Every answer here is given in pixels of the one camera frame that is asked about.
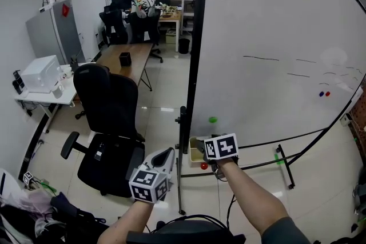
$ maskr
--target black trash can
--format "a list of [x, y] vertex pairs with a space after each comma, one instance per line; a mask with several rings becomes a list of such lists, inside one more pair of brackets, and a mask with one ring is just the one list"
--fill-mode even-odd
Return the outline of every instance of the black trash can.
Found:
[[179, 53], [187, 54], [189, 50], [189, 40], [188, 39], [179, 39]]

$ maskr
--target black cup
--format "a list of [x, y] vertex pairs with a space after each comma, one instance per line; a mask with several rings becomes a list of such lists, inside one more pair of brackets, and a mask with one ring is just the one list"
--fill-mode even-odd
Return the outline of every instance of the black cup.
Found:
[[122, 52], [120, 55], [120, 64], [122, 67], [131, 65], [131, 55], [129, 52]]

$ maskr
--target red ball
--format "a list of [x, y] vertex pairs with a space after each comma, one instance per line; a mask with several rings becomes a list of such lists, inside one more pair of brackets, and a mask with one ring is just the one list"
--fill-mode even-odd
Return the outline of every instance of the red ball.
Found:
[[202, 170], [206, 170], [208, 168], [208, 164], [207, 163], [201, 163], [201, 169]]

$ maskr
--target human arm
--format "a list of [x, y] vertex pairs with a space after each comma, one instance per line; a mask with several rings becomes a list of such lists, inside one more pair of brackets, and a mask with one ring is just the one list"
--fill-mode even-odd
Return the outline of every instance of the human arm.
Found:
[[227, 178], [241, 210], [261, 235], [279, 219], [289, 216], [281, 201], [259, 186], [232, 159], [219, 160], [217, 164]]
[[98, 244], [125, 244], [129, 231], [143, 232], [154, 204], [136, 201], [129, 210], [99, 237]]
[[261, 234], [263, 244], [310, 244], [281, 201], [259, 186], [232, 159], [223, 159], [217, 164], [226, 176], [242, 212]]

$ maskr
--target tiled floor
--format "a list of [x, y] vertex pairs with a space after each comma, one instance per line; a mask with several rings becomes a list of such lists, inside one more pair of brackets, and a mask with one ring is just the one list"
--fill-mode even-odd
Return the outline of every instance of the tiled floor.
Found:
[[[173, 48], [162, 48], [164, 63], [150, 58], [146, 67], [153, 91], [139, 85], [136, 128], [146, 138], [146, 153], [172, 147], [178, 142], [178, 124], [174, 122], [179, 108], [186, 104], [190, 55], [180, 55]], [[50, 133], [44, 135], [45, 144], [36, 153], [29, 170], [40, 178], [46, 178], [58, 191], [80, 209], [92, 212], [96, 217], [106, 218], [111, 224], [132, 204], [130, 199], [107, 195], [82, 183], [77, 170], [83, 154], [72, 151], [68, 160], [60, 156], [61, 147], [72, 131], [79, 131], [78, 142], [87, 146], [90, 129], [85, 117], [74, 118], [82, 110], [63, 107], [55, 117]], [[286, 155], [303, 149], [316, 134], [281, 143]], [[241, 166], [273, 160], [276, 145], [265, 145], [240, 151]], [[278, 197], [296, 225], [311, 242], [330, 243], [351, 235], [353, 214], [352, 188], [362, 167], [357, 147], [347, 127], [339, 123], [302, 158], [291, 166], [296, 187], [288, 190], [284, 165], [269, 165], [252, 169], [248, 174], [261, 186]], [[183, 173], [199, 173], [190, 168], [184, 157]], [[173, 170], [176, 183], [176, 170]], [[232, 197], [227, 183], [215, 177], [182, 179], [182, 204], [187, 214], [208, 214], [226, 223], [226, 213]], [[176, 184], [165, 202], [154, 208], [149, 220], [153, 228], [159, 220], [168, 221], [179, 217]], [[244, 233], [247, 243], [260, 243], [257, 231], [246, 220], [237, 203], [230, 214], [230, 228], [234, 234]]]

